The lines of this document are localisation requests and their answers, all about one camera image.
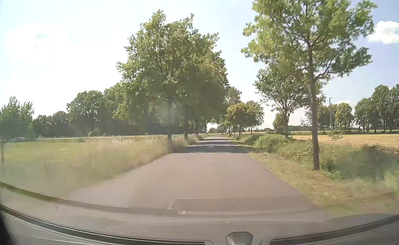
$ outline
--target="road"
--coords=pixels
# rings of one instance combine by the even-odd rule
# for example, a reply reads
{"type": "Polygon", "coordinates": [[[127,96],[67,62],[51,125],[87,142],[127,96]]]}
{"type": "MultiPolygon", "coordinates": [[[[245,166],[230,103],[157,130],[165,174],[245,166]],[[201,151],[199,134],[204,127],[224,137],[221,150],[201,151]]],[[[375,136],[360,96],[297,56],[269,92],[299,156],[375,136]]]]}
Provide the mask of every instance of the road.
{"type": "Polygon", "coordinates": [[[315,205],[247,154],[249,147],[209,137],[68,199],[179,214],[261,214],[315,205]]]}

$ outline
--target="field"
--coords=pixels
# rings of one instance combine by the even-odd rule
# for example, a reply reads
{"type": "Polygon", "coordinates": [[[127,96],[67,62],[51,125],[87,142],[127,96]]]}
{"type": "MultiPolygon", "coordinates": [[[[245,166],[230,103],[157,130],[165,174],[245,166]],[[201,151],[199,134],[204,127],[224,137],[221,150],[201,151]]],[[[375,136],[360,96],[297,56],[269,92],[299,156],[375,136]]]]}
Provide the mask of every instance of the field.
{"type": "MultiPolygon", "coordinates": [[[[71,190],[114,177],[188,144],[183,135],[113,136],[39,139],[4,145],[0,181],[13,186],[63,197],[71,190]]],[[[189,141],[197,141],[189,135],[189,141]]]]}
{"type": "MultiPolygon", "coordinates": [[[[310,140],[311,135],[294,135],[293,138],[310,140]]],[[[319,135],[320,143],[333,143],[328,135],[319,135]]],[[[352,145],[356,147],[364,145],[381,145],[390,148],[399,148],[399,134],[348,134],[337,140],[335,144],[352,145]]]]}

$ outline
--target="car windshield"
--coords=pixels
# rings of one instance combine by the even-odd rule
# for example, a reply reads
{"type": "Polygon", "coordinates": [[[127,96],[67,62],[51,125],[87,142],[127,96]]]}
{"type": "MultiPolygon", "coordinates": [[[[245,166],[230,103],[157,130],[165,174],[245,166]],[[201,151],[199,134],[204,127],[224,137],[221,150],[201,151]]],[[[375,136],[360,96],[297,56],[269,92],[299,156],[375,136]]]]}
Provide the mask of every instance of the car windshield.
{"type": "Polygon", "coordinates": [[[399,2],[0,0],[0,207],[213,243],[397,217],[399,2]]]}

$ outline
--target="meadow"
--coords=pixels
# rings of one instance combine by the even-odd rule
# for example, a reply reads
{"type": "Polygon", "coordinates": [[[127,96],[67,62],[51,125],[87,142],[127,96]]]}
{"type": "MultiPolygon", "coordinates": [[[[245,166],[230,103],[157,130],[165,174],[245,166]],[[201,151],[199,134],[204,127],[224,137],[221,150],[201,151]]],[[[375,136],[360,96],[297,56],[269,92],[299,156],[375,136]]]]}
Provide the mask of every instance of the meadow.
{"type": "Polygon", "coordinates": [[[0,147],[0,181],[28,191],[64,197],[75,189],[147,164],[201,136],[161,135],[39,138],[0,147]]]}

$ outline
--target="tree trunk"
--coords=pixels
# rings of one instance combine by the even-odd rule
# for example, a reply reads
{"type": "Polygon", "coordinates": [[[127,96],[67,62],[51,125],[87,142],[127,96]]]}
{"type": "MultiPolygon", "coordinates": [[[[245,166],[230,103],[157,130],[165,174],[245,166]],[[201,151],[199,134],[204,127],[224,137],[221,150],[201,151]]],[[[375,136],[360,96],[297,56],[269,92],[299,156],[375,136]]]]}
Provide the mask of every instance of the tree trunk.
{"type": "Polygon", "coordinates": [[[184,118],[184,139],[187,140],[189,138],[189,120],[184,118]]]}
{"type": "Polygon", "coordinates": [[[316,109],[316,81],[313,73],[313,51],[308,47],[308,72],[310,75],[311,94],[311,142],[313,143],[313,169],[320,170],[319,164],[319,142],[318,142],[318,116],[316,109]]]}
{"type": "Polygon", "coordinates": [[[195,119],[195,134],[198,136],[198,119],[195,119]]]}
{"type": "Polygon", "coordinates": [[[172,131],[171,131],[171,126],[172,126],[172,100],[168,100],[167,102],[167,107],[168,107],[168,122],[167,122],[167,127],[168,127],[168,141],[172,142],[172,131]]]}

